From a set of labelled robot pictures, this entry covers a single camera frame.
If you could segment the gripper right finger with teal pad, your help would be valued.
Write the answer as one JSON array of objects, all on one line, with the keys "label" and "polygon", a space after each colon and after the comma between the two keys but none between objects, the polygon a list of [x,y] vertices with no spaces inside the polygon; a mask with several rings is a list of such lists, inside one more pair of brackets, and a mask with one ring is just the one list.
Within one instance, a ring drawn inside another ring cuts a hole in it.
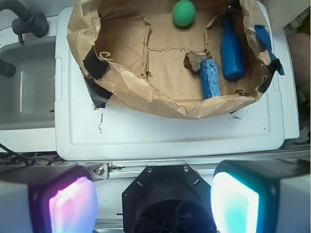
[{"label": "gripper right finger with teal pad", "polygon": [[210,202],[222,233],[309,233],[310,162],[224,160],[214,171]]}]

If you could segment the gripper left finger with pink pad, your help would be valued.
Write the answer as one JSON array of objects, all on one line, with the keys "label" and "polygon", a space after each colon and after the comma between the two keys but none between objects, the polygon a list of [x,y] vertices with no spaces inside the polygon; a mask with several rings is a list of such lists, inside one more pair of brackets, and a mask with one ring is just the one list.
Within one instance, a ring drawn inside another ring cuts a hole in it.
[{"label": "gripper left finger with pink pad", "polygon": [[2,233],[91,233],[97,193],[83,166],[2,166]]}]

